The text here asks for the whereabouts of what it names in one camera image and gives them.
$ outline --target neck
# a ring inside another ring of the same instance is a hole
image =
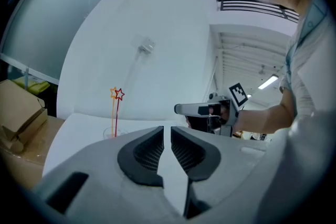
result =
[[[302,16],[305,14],[308,6],[309,6],[310,0],[296,0],[293,5],[293,9]]]

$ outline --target red star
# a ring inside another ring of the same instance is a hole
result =
[[[119,99],[119,100],[121,100],[122,101],[122,97],[125,95],[123,92],[122,92],[122,90],[121,90],[121,88],[117,91],[117,90],[114,90],[116,93],[116,96],[115,96],[115,98],[116,99]]]

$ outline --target star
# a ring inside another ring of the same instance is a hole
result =
[[[122,92],[122,90],[121,90],[121,88],[117,91],[117,90],[114,90],[116,93],[116,96],[115,96],[115,98],[116,99],[119,99],[119,100],[121,100],[122,101],[122,97],[125,95],[123,92]]]
[[[114,87],[113,89],[110,89],[111,91],[111,98],[115,99],[116,98],[116,95],[115,94],[115,90],[116,90],[116,87]]]

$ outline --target cardboard box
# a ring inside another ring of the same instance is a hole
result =
[[[0,143],[0,156],[9,173],[21,186],[30,189],[41,180],[49,148],[63,123],[64,120],[48,116],[47,121],[18,154],[12,153]]]
[[[44,101],[14,82],[0,82],[0,139],[14,152],[47,120]]]

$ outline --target ceiling light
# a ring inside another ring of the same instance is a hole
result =
[[[276,76],[276,75],[272,75],[272,77],[270,77],[265,83],[263,83],[262,85],[260,85],[258,87],[258,89],[264,89],[266,88],[267,86],[269,86],[271,83],[275,82],[279,77]]]

